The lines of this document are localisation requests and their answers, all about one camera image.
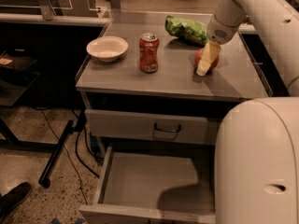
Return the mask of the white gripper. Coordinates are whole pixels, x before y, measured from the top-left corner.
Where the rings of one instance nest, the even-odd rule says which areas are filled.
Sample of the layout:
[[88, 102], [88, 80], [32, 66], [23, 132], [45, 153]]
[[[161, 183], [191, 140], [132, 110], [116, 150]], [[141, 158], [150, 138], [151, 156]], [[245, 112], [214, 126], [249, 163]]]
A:
[[246, 12], [235, 0], [220, 0], [206, 28], [210, 41], [205, 44], [198, 61], [198, 76], [203, 77], [209, 71], [221, 52], [221, 45], [234, 37], [245, 18]]

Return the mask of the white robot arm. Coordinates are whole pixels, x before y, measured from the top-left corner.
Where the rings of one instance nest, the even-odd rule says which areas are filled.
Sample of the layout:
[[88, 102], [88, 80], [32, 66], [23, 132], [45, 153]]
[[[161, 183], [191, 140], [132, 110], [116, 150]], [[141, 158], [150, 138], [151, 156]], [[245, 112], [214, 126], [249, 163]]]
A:
[[299, 224], [299, 17], [287, 0], [221, 0], [207, 26], [213, 43], [249, 18], [286, 97], [246, 101], [221, 122], [215, 148], [216, 224]]

